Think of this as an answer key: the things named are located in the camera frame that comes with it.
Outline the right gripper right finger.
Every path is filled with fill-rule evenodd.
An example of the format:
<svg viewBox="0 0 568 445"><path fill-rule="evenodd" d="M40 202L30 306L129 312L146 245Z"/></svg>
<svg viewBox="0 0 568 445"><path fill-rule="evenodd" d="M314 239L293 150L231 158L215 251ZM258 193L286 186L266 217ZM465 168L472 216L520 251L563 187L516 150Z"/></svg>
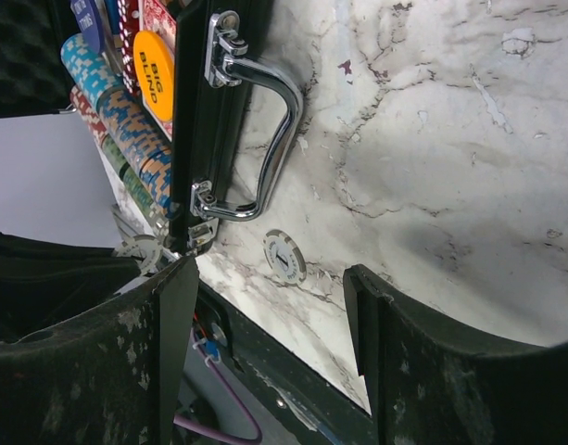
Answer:
<svg viewBox="0 0 568 445"><path fill-rule="evenodd" d="M343 275L347 319L381 444L568 444L568 341L489 334L396 290Z"/></svg>

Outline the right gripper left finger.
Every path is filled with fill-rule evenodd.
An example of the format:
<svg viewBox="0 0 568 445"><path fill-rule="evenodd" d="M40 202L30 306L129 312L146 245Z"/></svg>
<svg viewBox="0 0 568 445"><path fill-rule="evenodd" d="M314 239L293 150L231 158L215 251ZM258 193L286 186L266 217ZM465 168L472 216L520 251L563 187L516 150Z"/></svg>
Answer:
<svg viewBox="0 0 568 445"><path fill-rule="evenodd" d="M198 269L181 259L66 321L0 342L0 444L168 444Z"/></svg>

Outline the red white poker chip stack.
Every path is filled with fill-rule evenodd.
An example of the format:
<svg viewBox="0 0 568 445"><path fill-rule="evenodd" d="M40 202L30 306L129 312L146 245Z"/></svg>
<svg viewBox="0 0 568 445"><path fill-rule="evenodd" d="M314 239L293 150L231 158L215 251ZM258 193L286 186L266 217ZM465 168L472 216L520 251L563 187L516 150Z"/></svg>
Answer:
<svg viewBox="0 0 568 445"><path fill-rule="evenodd" d="M82 93L81 89L74 85L70 91L69 99L71 104L76 108L82 120L88 127L92 137L94 138L95 145L101 148L104 140L107 138L107 128L104 123L99 119L97 113L91 107L88 99Z"/></svg>

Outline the black foam-lined poker case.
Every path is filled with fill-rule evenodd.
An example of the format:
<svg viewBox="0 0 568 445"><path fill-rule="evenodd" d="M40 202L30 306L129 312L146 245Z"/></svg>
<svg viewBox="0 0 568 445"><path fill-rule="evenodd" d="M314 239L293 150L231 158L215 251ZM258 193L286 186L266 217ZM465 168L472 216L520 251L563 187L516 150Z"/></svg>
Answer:
<svg viewBox="0 0 568 445"><path fill-rule="evenodd" d="M105 48L101 54L122 80L117 1L96 1ZM171 201L164 246L182 255L207 252L221 222L245 222L266 208L302 113L297 84L259 56L271 22L269 1L168 1L176 37L166 41L174 59L171 121L160 121L139 96L150 123L171 148ZM62 45L81 33L69 1L0 1L0 118L76 109L75 84L60 57ZM227 199L246 105L255 87L285 104L259 171L255 195Z"/></svg>

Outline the light blue poker chip stack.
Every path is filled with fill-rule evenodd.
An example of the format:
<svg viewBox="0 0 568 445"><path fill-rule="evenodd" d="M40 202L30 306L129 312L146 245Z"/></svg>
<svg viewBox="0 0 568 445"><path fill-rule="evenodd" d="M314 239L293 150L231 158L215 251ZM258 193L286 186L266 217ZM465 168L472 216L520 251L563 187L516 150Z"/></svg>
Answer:
<svg viewBox="0 0 568 445"><path fill-rule="evenodd" d="M104 98L123 88L120 78L102 56L90 49L81 33L66 40L61 47L60 57L94 111L100 109Z"/></svg>

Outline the orange big blind button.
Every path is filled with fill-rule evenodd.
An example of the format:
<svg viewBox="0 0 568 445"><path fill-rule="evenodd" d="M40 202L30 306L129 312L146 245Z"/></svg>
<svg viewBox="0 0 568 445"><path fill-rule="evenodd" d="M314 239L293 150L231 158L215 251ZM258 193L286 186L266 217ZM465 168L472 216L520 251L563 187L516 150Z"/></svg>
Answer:
<svg viewBox="0 0 568 445"><path fill-rule="evenodd" d="M171 121L174 103L174 59L163 39L139 31L133 42L137 80L145 102L160 121Z"/></svg>

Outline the red playing card deck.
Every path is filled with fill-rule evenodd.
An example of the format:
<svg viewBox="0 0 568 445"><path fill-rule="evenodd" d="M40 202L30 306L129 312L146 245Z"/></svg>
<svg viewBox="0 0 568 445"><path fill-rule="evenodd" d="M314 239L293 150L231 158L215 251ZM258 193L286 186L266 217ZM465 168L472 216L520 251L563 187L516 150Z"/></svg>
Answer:
<svg viewBox="0 0 568 445"><path fill-rule="evenodd" d="M140 29L156 32L166 41L176 37L176 19L171 15L168 1L139 0Z"/></svg>

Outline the blue small blind button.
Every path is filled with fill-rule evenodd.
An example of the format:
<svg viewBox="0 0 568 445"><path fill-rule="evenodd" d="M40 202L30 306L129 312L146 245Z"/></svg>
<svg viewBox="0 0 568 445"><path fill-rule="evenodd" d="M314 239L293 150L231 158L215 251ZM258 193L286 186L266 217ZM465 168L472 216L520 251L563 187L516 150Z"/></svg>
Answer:
<svg viewBox="0 0 568 445"><path fill-rule="evenodd" d="M95 53L101 54L105 48L105 37L96 1L70 0L69 4L84 41Z"/></svg>

